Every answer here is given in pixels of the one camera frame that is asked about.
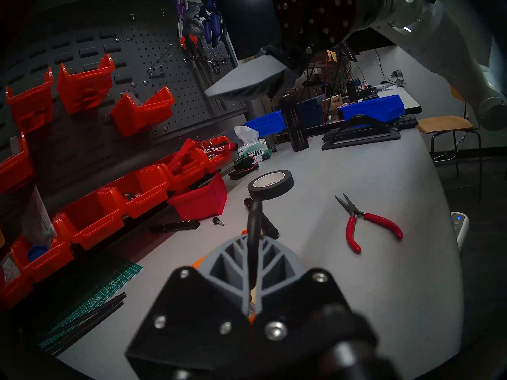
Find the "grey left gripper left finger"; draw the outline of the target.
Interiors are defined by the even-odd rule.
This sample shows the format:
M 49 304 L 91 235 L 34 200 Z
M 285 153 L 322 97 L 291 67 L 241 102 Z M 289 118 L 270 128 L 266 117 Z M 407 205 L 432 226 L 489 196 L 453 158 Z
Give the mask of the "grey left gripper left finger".
M 249 337 L 245 237 L 230 240 L 166 280 L 126 350 L 132 368 L 221 368 Z

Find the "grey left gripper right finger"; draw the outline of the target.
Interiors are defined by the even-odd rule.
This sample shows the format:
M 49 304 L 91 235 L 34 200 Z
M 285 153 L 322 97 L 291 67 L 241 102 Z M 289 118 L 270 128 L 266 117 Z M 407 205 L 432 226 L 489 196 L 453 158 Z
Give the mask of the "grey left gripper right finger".
M 321 353 L 353 341 L 353 311 L 329 271 L 306 270 L 294 252 L 266 238 L 257 276 L 255 353 Z

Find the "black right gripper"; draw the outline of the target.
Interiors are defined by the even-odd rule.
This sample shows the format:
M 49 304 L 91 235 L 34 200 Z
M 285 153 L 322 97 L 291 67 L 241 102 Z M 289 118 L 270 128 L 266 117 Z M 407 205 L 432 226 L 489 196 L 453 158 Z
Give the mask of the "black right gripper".
M 281 28 L 281 52 L 311 55 L 329 50 L 352 34 L 357 0 L 272 0 Z M 266 54 L 248 61 L 204 92 L 210 98 L 254 100 L 279 98 L 294 85 L 294 71 Z

